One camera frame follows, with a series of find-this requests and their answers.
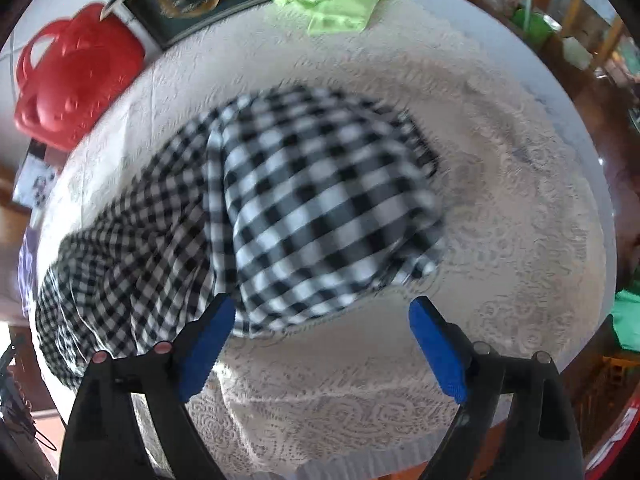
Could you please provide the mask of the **black white checkered garment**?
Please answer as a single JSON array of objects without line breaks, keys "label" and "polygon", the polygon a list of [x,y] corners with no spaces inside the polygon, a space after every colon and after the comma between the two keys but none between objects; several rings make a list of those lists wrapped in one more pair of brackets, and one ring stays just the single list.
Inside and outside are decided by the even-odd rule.
[{"label": "black white checkered garment", "polygon": [[77,388],[94,352],[147,352],[219,295],[250,337],[424,278],[444,250],[437,169],[408,113],[358,94],[273,88],[203,113],[63,238],[37,300],[44,362]]}]

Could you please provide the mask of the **purple garment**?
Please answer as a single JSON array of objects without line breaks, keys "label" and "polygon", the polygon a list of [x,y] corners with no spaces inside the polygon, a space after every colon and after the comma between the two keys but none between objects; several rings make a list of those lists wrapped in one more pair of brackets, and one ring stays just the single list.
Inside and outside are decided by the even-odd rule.
[{"label": "purple garment", "polygon": [[29,226],[25,230],[17,260],[17,287],[25,316],[34,307],[38,296],[38,246],[39,232]]}]

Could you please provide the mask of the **white lace tablecloth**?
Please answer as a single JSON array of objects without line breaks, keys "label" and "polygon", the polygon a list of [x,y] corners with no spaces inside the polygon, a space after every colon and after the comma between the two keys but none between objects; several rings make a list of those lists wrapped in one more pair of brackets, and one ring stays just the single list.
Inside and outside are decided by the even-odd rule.
[{"label": "white lace tablecloth", "polygon": [[611,310],[611,200],[582,118],[538,56],[466,0],[385,0],[359,34],[310,36],[272,3],[160,56],[70,155],[43,217],[37,270],[190,118],[301,82],[406,110],[439,156],[446,250],[422,280],[336,318],[232,338],[188,410],[233,479],[372,479],[429,460],[456,404],[408,326],[430,298],[473,340],[558,367]]}]

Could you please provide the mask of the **white printed box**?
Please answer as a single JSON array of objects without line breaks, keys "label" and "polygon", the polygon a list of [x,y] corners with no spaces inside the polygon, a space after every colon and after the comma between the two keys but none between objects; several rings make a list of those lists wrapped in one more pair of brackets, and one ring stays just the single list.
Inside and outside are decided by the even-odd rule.
[{"label": "white printed box", "polygon": [[12,202],[28,209],[41,208],[53,190],[60,170],[27,154],[14,179]]}]

